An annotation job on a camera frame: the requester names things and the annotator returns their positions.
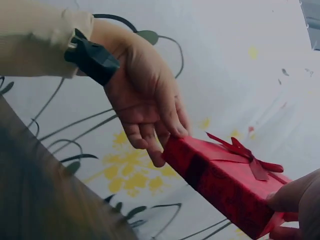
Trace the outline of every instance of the sleeve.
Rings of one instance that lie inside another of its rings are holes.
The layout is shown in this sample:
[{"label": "sleeve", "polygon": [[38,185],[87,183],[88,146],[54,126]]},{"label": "sleeve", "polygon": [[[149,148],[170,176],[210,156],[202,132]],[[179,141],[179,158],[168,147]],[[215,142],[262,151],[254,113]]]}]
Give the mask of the sleeve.
[{"label": "sleeve", "polygon": [[0,75],[72,78],[77,66],[66,62],[64,53],[75,28],[90,39],[93,22],[88,12],[34,0],[1,0]]}]

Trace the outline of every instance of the tablecloth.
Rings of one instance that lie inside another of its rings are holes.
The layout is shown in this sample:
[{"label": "tablecloth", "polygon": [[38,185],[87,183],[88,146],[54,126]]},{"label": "tablecloth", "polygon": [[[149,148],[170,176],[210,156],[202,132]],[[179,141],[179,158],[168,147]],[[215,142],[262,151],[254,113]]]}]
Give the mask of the tablecloth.
[{"label": "tablecloth", "polygon": [[[41,1],[157,33],[194,137],[236,137],[292,179],[320,167],[320,57],[298,0]],[[66,166],[80,161],[75,175],[128,215],[141,240],[247,239],[168,165],[155,168],[130,146],[94,81],[6,77],[4,88],[20,118],[36,120],[30,129],[41,142]]]}]

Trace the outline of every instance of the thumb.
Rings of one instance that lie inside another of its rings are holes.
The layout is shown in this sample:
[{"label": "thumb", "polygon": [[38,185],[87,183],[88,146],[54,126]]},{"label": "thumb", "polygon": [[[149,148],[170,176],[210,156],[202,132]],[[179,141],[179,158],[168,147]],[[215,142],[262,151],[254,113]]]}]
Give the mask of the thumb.
[{"label": "thumb", "polygon": [[310,184],[319,176],[319,170],[309,173],[297,180],[287,183],[278,192],[269,194],[266,201],[276,212],[299,211],[299,203]]}]

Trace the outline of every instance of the red ribbon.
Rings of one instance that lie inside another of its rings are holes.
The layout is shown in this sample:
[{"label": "red ribbon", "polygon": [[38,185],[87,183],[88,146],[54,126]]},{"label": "red ribbon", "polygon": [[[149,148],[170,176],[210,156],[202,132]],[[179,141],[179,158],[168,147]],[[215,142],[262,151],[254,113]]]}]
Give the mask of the red ribbon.
[{"label": "red ribbon", "polygon": [[237,154],[239,156],[244,157],[244,161],[241,160],[232,160],[233,162],[237,163],[249,163],[250,169],[255,177],[255,179],[260,181],[267,181],[268,178],[268,171],[275,172],[275,173],[283,173],[284,168],[281,165],[268,163],[255,158],[252,152],[245,148],[236,138],[231,137],[232,144],[223,141],[222,139],[213,136],[210,133],[206,133],[209,138],[219,142],[225,147],[228,151],[233,154]]}]

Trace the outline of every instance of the person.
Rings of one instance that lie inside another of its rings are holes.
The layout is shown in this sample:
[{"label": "person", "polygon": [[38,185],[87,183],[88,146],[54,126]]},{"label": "person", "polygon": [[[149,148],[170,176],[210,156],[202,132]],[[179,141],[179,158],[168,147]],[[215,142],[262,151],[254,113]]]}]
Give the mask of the person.
[{"label": "person", "polygon": [[[170,134],[184,137],[192,130],[173,74],[153,46],[138,35],[87,12],[32,0],[1,0],[0,73],[82,76],[77,66],[64,60],[75,28],[120,61],[120,69],[104,86],[106,96],[132,146],[146,149],[153,164],[163,166],[156,135],[164,146]],[[283,186],[267,202],[275,211],[286,212],[285,220],[299,221],[300,226],[276,227],[270,233],[272,239],[320,239],[320,170]]]}]

